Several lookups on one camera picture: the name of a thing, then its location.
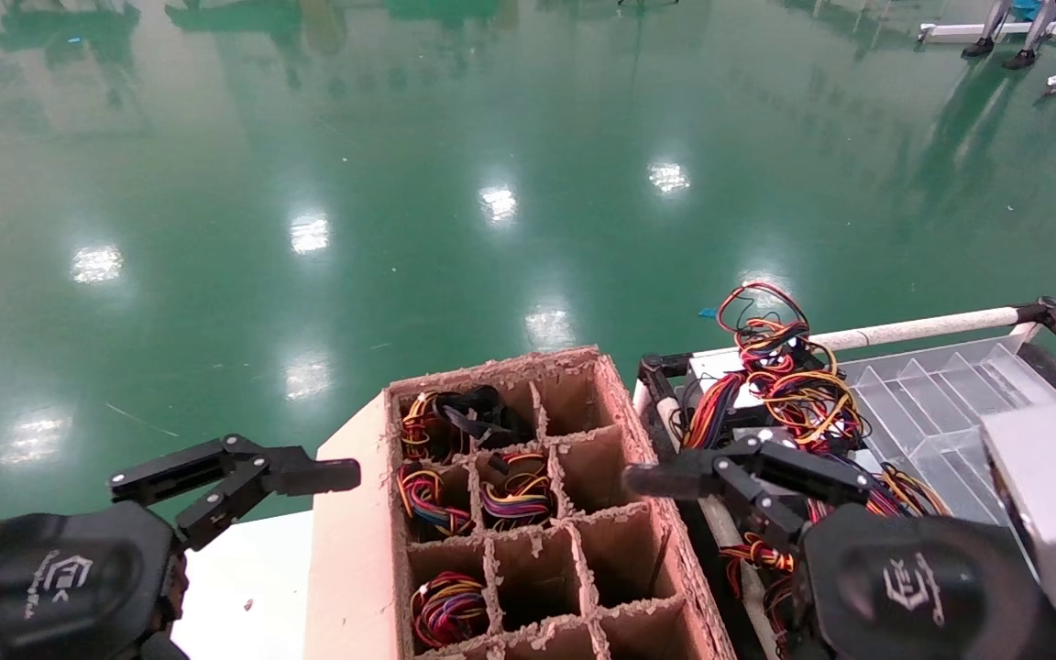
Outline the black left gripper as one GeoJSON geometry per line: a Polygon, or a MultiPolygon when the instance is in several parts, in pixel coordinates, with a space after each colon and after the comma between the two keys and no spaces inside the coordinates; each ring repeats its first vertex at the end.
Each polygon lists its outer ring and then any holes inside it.
{"type": "Polygon", "coordinates": [[[0,659],[182,659],[175,531],[131,502],[0,521],[0,659]]]}

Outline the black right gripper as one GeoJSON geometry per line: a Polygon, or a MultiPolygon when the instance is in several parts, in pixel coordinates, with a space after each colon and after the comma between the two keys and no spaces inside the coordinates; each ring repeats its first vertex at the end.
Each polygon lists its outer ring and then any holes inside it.
{"type": "Polygon", "coordinates": [[[643,497],[718,497],[775,550],[799,543],[797,618],[834,659],[1015,659],[1042,609],[1007,529],[847,505],[867,504],[869,477],[800,448],[759,437],[689,448],[631,463],[624,485],[643,497]],[[842,507],[809,527],[781,492],[842,507]]]}

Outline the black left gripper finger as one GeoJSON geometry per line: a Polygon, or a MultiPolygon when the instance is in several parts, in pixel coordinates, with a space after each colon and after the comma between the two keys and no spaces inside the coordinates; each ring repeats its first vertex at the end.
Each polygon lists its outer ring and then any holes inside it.
{"type": "Polygon", "coordinates": [[[112,501],[148,507],[207,488],[175,518],[181,546],[201,551],[269,496],[352,491],[360,483],[361,466],[353,458],[317,460],[297,445],[264,447],[246,437],[219,437],[122,469],[112,477],[112,501]]]}

